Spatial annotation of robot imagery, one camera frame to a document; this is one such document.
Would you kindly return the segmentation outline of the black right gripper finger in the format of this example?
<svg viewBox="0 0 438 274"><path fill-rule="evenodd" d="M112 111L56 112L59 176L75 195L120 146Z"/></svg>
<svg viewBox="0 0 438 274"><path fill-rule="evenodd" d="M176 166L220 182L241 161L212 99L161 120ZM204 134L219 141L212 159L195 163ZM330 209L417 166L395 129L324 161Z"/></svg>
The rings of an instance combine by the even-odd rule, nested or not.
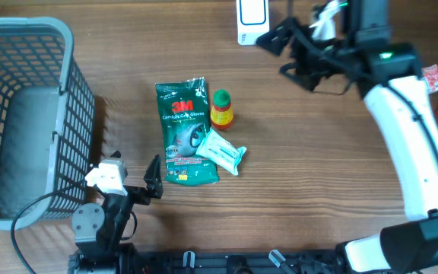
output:
<svg viewBox="0 0 438 274"><path fill-rule="evenodd" d="M288 17L269 32L258 37L255 43L272 55L280 56L294 35L294 30L298 27L299 21L296 18Z"/></svg>
<svg viewBox="0 0 438 274"><path fill-rule="evenodd" d="M307 91L314 91L322 78L316 73L301 68L297 62L291 62L281 66L279 73Z"/></svg>

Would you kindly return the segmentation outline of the white teal wet wipes pack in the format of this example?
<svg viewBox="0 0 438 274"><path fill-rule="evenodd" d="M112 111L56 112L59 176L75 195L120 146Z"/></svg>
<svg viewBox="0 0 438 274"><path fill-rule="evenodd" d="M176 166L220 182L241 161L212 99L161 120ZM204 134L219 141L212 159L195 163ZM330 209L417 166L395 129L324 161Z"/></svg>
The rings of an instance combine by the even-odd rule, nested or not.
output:
<svg viewBox="0 0 438 274"><path fill-rule="evenodd" d="M197 148L196 154L213 161L232 175L238 176L238 165L246 151L246 147L234 147L219 133L211 129Z"/></svg>

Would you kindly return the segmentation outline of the green 3M gloves packet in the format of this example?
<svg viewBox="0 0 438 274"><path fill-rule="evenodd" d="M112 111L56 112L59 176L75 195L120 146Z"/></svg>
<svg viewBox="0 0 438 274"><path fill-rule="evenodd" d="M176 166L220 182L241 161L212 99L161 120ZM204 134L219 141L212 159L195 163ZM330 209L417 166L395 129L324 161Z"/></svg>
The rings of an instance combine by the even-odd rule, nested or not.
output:
<svg viewBox="0 0 438 274"><path fill-rule="evenodd" d="M218 182L217 165L197 154L211 129L205 80L157 83L155 91L163 132L166 181L183 186Z"/></svg>

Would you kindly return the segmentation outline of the red sauce bottle green cap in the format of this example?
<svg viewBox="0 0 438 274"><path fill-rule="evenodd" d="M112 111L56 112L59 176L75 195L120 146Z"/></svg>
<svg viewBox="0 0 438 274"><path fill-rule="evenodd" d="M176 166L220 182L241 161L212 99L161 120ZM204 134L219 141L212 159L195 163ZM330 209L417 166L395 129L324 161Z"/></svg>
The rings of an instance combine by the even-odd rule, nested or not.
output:
<svg viewBox="0 0 438 274"><path fill-rule="evenodd" d="M210 112L211 124L219 130L231 127L234 118L231 98L228 91L217 90L212 98L212 108Z"/></svg>

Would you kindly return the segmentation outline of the orange Kleenex tissue pack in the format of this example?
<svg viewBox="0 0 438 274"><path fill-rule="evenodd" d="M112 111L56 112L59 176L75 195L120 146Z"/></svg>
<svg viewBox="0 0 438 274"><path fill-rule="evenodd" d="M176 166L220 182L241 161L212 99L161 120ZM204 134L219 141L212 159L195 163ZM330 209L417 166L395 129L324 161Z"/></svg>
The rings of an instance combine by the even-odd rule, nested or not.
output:
<svg viewBox="0 0 438 274"><path fill-rule="evenodd" d="M427 93L438 92L438 65L423 67L422 74L427 85Z"/></svg>

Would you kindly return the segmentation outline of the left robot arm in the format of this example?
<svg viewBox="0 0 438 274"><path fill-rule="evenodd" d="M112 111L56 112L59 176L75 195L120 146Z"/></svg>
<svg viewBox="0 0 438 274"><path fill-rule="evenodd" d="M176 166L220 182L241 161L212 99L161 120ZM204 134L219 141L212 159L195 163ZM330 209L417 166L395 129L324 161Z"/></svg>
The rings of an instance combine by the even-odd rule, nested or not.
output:
<svg viewBox="0 0 438 274"><path fill-rule="evenodd" d="M88 186L104 198L102 204L86 203L75 210L71 227L78 250L88 258L116 253L135 205L148 206L163 195L161 159L155 155L144 174L145 187L124 184L128 171L120 152L101 161L84 177Z"/></svg>

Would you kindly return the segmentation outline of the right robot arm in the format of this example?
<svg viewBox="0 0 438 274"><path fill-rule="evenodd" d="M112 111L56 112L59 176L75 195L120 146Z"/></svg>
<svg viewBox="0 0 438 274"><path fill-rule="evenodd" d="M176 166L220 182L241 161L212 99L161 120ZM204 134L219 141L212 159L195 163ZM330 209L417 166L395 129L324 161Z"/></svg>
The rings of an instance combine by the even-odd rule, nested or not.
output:
<svg viewBox="0 0 438 274"><path fill-rule="evenodd" d="M410 43L390 40L389 3L328 1L313 9L311 25L288 16L258 37L279 56L291 48L282 75L313 91L344 75L358 87L395 167L407 221L378 234L300 253L300 273L419 273L438 266L438 126L421 61Z"/></svg>

